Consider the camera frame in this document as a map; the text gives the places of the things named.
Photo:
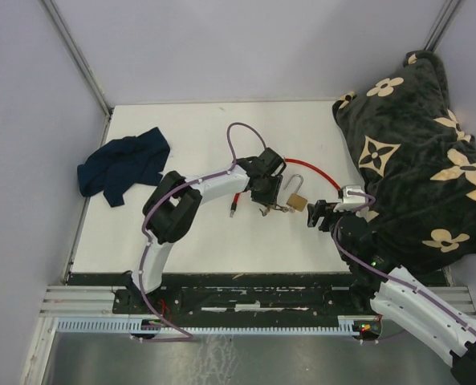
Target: white table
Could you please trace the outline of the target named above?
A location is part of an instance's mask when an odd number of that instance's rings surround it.
[[[362,184],[332,118],[332,102],[118,106],[107,141],[159,127],[172,148],[165,172],[204,174],[230,162],[226,128],[234,121],[252,125],[278,154],[313,163],[340,185]],[[259,140],[246,128],[233,128],[232,139],[238,157],[262,151]],[[312,170],[289,164],[285,180],[293,173],[304,176],[299,194],[310,202],[337,198],[335,189]],[[291,188],[281,192],[279,203],[285,203]],[[102,193],[90,200],[73,273],[121,273],[137,267],[145,243],[141,209],[154,189],[135,184],[124,194],[125,205],[114,209]],[[165,272],[348,271],[330,235],[306,226],[307,210],[262,217],[259,206],[243,194],[234,218],[229,218],[232,198],[222,197],[200,207],[191,230],[173,247]]]

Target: red cable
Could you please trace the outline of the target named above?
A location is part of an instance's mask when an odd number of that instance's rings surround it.
[[[325,178],[326,180],[328,180],[330,182],[330,184],[332,184],[332,186],[334,186],[336,188],[337,191],[340,191],[341,190],[341,187],[336,183],[335,180],[333,180],[326,172],[320,170],[319,168],[317,168],[316,166],[313,166],[312,164],[308,163],[308,162],[304,162],[303,160],[298,160],[298,159],[292,159],[292,158],[286,158],[285,159],[286,163],[295,163],[295,164],[300,164],[302,166],[305,166],[307,168],[310,168],[311,170],[313,171],[316,171],[317,173],[319,173],[323,178]]]

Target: purple cable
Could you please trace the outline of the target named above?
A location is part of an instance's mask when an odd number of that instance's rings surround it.
[[[257,137],[261,140],[261,143],[262,143],[262,146],[264,148],[266,148],[266,143],[264,141],[264,139],[261,137],[261,135],[257,132],[257,130],[255,130],[255,128],[252,128],[251,126],[249,126],[248,124],[244,124],[244,123],[240,123],[240,122],[234,122],[232,123],[228,128],[227,128],[227,143],[229,144],[229,148],[230,148],[230,153],[232,154],[232,163],[230,164],[230,167],[228,170],[225,170],[225,171],[220,171],[220,172],[216,172],[214,174],[209,174],[209,175],[206,175],[206,176],[202,176],[201,178],[199,179],[195,179],[195,180],[190,180],[189,182],[185,182],[184,184],[181,184],[180,186],[177,186],[176,188],[174,188],[173,190],[171,190],[170,192],[168,192],[166,195],[164,195],[151,209],[150,211],[147,213],[147,215],[145,216],[144,218],[144,221],[143,221],[143,225],[141,226],[141,232],[147,237],[147,245],[145,246],[144,250],[143,250],[143,254],[141,255],[141,259],[140,259],[140,267],[139,267],[139,271],[141,273],[138,274],[138,283],[140,285],[140,292],[141,292],[141,297],[143,298],[143,301],[145,303],[145,305],[150,309],[150,311],[152,311],[152,313],[154,315],[156,315],[156,317],[159,318],[159,320],[166,326],[169,326],[171,327],[172,329],[184,334],[186,337],[176,337],[176,338],[160,338],[160,339],[150,339],[150,340],[142,340],[142,339],[139,339],[139,338],[136,338],[136,337],[133,337],[133,339],[135,340],[139,340],[139,341],[146,341],[146,342],[184,342],[184,341],[192,341],[193,340],[193,335],[191,333],[189,333],[188,331],[180,328],[179,326],[177,325],[174,325],[173,323],[171,323],[168,319],[166,319],[165,317],[163,317],[155,308],[154,306],[152,305],[152,303],[150,303],[150,301],[148,300],[147,298],[147,294],[145,293],[144,291],[144,287],[143,287],[143,267],[144,267],[144,262],[145,262],[145,259],[147,257],[147,253],[148,253],[148,250],[150,249],[150,246],[153,242],[153,236],[152,234],[147,230],[147,224],[148,224],[148,221],[150,221],[150,218],[152,217],[152,215],[154,215],[154,213],[157,211],[157,209],[163,204],[165,203],[168,199],[170,199],[170,197],[172,197],[174,194],[178,193],[179,191],[181,191],[183,188],[186,188],[192,184],[196,184],[196,183],[201,183],[205,180],[208,180],[208,179],[213,179],[213,178],[217,178],[219,176],[223,176],[225,174],[227,174],[228,172],[231,172],[232,170],[234,170],[234,168],[236,167],[236,163],[238,161],[237,157],[236,157],[236,151],[234,150],[234,146],[232,145],[232,140],[230,139],[230,129],[233,127],[233,126],[243,126],[243,127],[246,127],[248,129],[250,129],[255,135],[257,135]]]
[[[361,205],[360,207],[352,210],[353,213],[359,211],[359,210],[362,210],[364,209],[365,207],[368,207],[368,206],[371,206],[373,205],[373,203],[375,203],[375,197],[369,195],[369,194],[366,194],[366,193],[362,193],[362,192],[350,192],[349,193],[350,195],[357,195],[359,197],[366,197],[369,199],[369,202],[365,205]],[[430,295],[428,295],[426,292],[424,291],[419,291],[419,289],[417,288],[417,286],[413,285],[412,283],[409,283],[407,281],[404,281],[403,279],[400,279],[400,278],[397,278],[397,277],[392,277],[391,275],[389,274],[386,274],[378,269],[375,269],[373,266],[370,266],[368,263],[364,262],[364,261],[361,261],[358,257],[356,257],[355,255],[349,253],[347,250],[345,250],[343,248],[343,246],[340,245],[340,242],[338,240],[338,237],[337,237],[337,232],[338,232],[338,228],[339,228],[339,225],[340,225],[340,222],[341,222],[341,219],[343,219],[342,217],[337,221],[336,223],[336,227],[334,228],[334,232],[332,234],[332,239],[334,240],[334,243],[336,244],[336,247],[337,249],[343,253],[344,255],[346,255],[347,257],[349,257],[350,259],[352,259],[355,263],[358,263],[359,265],[363,266],[365,269],[371,271],[372,273],[376,274],[376,275],[379,275],[381,276],[382,278],[385,278],[385,279],[389,279],[391,281],[394,281],[396,283],[399,283],[403,286],[406,286],[408,287],[409,289],[411,289],[412,291],[414,291],[416,294],[420,294],[423,298],[426,298],[428,301],[432,302],[438,309],[444,311],[445,313],[447,313],[454,321],[458,322],[462,327],[466,328],[468,326],[468,323],[465,322],[464,320],[462,320],[461,317],[459,317],[457,314],[455,314],[452,310],[449,310],[447,309],[445,306],[443,306],[438,300],[436,300],[435,298],[431,297]],[[476,337],[476,330],[473,329],[472,327],[468,327],[467,329],[474,337]]]

